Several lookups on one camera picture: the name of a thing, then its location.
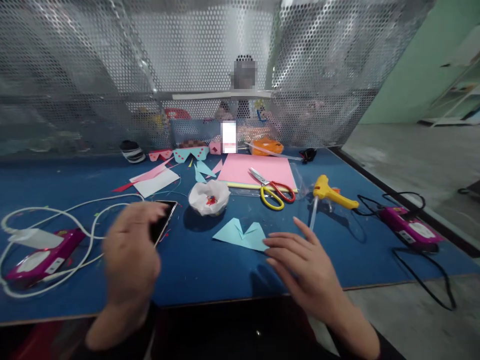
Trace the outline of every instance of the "blue paper cutout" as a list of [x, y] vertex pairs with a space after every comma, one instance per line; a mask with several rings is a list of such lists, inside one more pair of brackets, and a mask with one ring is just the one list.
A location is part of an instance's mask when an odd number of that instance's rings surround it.
[[205, 180], [203, 175], [198, 171], [197, 166], [195, 164], [193, 164], [193, 166], [195, 167], [195, 180], [196, 180], [196, 182], [205, 184], [207, 182], [207, 180]]
[[265, 234], [261, 225], [258, 222], [253, 222], [248, 230], [243, 232], [240, 220], [236, 217], [227, 222], [224, 227], [213, 235], [213, 238], [260, 252], [268, 249], [268, 246], [262, 242], [265, 239]]
[[214, 178], [217, 177], [217, 175], [215, 175], [215, 173], [203, 161], [197, 161], [196, 168], [202, 174], [210, 175], [211, 177], [214, 177]]
[[187, 160], [190, 154], [197, 160], [205, 160], [209, 152], [208, 146], [184, 147], [173, 150], [173, 156], [175, 156], [175, 161], [181, 164]]

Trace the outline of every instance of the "right hand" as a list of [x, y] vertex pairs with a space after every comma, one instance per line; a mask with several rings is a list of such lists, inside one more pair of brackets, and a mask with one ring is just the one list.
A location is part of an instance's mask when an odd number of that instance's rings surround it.
[[270, 257], [266, 261], [298, 305], [326, 325], [332, 325], [337, 315], [352, 304], [317, 236], [296, 217], [293, 222], [306, 239], [289, 232], [269, 234], [270, 237], [263, 240], [269, 247], [265, 250]]

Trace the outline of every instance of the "yellow scissors handle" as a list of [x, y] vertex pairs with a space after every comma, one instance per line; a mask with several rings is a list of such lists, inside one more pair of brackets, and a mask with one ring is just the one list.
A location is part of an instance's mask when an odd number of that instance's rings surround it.
[[[267, 192], [272, 198], [274, 198], [280, 204], [280, 206], [274, 206], [269, 203], [265, 198], [265, 192]], [[275, 193], [266, 186], [262, 186], [260, 188], [260, 197], [263, 203], [272, 210], [282, 210], [285, 207], [285, 203], [282, 201], [282, 199], [275, 195]]]

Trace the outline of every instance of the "pink device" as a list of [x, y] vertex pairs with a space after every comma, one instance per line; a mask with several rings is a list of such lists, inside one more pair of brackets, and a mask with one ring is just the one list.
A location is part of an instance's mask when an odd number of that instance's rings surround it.
[[407, 213], [408, 211], [403, 207], [388, 206], [384, 207], [378, 215], [390, 229], [414, 248], [428, 252], [436, 248], [436, 244], [443, 240], [442, 237], [416, 217], [405, 220], [402, 216]]
[[55, 235], [63, 238], [60, 245], [31, 253], [10, 270], [5, 279], [25, 287], [39, 282], [57, 271], [85, 237], [79, 228], [59, 230]]

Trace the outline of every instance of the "scissor blade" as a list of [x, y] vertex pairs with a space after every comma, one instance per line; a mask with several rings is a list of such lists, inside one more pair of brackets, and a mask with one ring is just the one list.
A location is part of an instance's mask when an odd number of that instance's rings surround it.
[[262, 184], [264, 185], [267, 185], [269, 182], [267, 180], [265, 180], [265, 178], [260, 175], [260, 173], [255, 170], [253, 167], [250, 168], [250, 172], [252, 173], [252, 175], [259, 181], [261, 182]]

